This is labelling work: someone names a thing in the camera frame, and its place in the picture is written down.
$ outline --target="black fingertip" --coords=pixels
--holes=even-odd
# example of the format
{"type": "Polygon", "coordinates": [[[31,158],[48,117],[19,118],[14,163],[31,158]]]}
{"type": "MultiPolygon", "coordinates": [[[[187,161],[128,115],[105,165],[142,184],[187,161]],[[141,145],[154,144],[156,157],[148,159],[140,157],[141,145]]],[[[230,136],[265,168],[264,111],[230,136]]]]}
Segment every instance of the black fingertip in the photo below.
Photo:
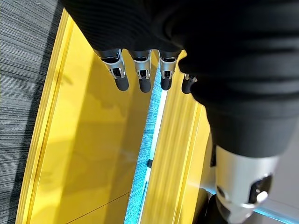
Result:
{"type": "Polygon", "coordinates": [[[189,94],[191,92],[191,86],[192,86],[193,82],[191,79],[186,80],[185,78],[183,78],[183,82],[182,82],[182,92],[184,94],[189,94]]]}
{"type": "Polygon", "coordinates": [[[150,78],[149,79],[139,79],[140,90],[144,93],[150,91],[150,78]]]}
{"type": "Polygon", "coordinates": [[[129,82],[127,76],[125,76],[124,78],[115,79],[115,83],[117,88],[120,91],[126,91],[129,88],[129,82]]]}
{"type": "Polygon", "coordinates": [[[163,90],[169,90],[171,87],[172,79],[169,79],[167,77],[161,78],[161,88],[163,90]]]}

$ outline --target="yellow surface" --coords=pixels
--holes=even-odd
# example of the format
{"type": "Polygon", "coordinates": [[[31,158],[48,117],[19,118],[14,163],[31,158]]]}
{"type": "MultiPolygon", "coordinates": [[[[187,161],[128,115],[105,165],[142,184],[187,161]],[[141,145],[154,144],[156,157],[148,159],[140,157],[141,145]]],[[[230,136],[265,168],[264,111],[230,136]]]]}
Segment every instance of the yellow surface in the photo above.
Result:
{"type": "Polygon", "coordinates": [[[193,220],[210,128],[205,108],[182,93],[182,77],[177,68],[167,94],[142,224],[193,220]]]}
{"type": "Polygon", "coordinates": [[[86,215],[72,221],[72,224],[93,224],[93,223],[123,223],[123,218],[126,215],[126,210],[119,210],[127,206],[129,194],[125,194],[116,200],[103,205],[96,210],[87,213],[86,215]]]}
{"type": "MultiPolygon", "coordinates": [[[[119,91],[65,16],[63,34],[56,39],[60,48],[53,50],[59,57],[54,65],[51,59],[49,67],[56,76],[45,84],[53,94],[42,99],[47,103],[41,102],[39,112],[47,110],[36,120],[35,130],[39,123],[44,129],[33,136],[31,146],[35,141],[42,144],[30,149],[28,160],[35,167],[27,164],[24,176],[22,200],[27,209],[19,208],[17,223],[123,223],[151,94],[140,91],[127,51],[123,56],[130,88],[119,91]]],[[[152,80],[156,65],[153,54],[152,80]]]]}

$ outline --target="striped carpet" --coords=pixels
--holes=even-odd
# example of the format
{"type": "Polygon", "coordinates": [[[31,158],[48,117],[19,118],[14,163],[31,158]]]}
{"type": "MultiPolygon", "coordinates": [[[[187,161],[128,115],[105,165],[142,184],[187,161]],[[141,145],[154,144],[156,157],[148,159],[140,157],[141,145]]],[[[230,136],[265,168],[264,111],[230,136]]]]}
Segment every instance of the striped carpet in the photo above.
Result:
{"type": "Polygon", "coordinates": [[[13,224],[63,7],[4,0],[0,9],[0,224],[13,224]]]}

